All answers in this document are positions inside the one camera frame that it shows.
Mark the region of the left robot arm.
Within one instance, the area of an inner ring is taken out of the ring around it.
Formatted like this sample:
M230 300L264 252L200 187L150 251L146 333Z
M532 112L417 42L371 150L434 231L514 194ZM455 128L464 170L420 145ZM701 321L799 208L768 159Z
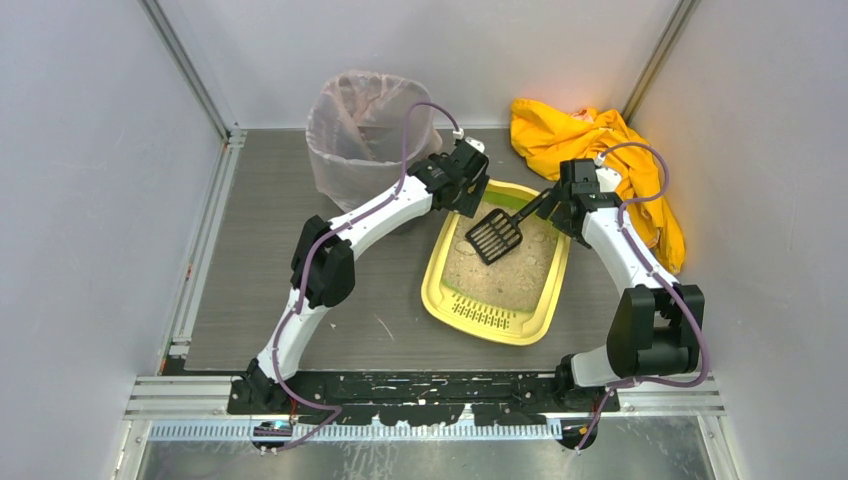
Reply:
M472 217L488 184L484 144L459 139L450 153L407 167L388 189L355 210L324 220L309 218L292 258L291 290L277 326L246 371L232 383L231 414L282 412L291 401L284 383L326 314L352 293L355 263L376 242L432 211Z

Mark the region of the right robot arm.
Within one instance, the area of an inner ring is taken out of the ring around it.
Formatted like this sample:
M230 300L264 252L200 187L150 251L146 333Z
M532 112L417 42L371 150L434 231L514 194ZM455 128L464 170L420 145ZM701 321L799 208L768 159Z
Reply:
M597 254L620 295L605 343L562 358L558 395L641 382L691 388L706 377L705 296L680 283L633 233L616 178L592 159L564 161L540 208L540 217ZM693 380L675 378L693 372L699 374Z

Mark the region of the yellow litter box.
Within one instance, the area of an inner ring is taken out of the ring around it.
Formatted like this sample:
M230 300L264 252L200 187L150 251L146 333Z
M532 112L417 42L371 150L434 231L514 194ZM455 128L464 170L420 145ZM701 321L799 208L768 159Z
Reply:
M565 277L570 239L533 216L522 243L485 265L465 233L491 210L514 214L536 190L492 180L474 217L450 213L425 269L422 303L433 317L487 341L526 346L547 333Z

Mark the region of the black litter scoop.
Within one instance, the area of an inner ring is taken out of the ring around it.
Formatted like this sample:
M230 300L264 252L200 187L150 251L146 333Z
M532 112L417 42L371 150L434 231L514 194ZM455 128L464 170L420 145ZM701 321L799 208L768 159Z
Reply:
M492 265L521 244L520 224L534 214L551 193L551 189L542 191L514 214L495 208L466 232L465 240L484 265Z

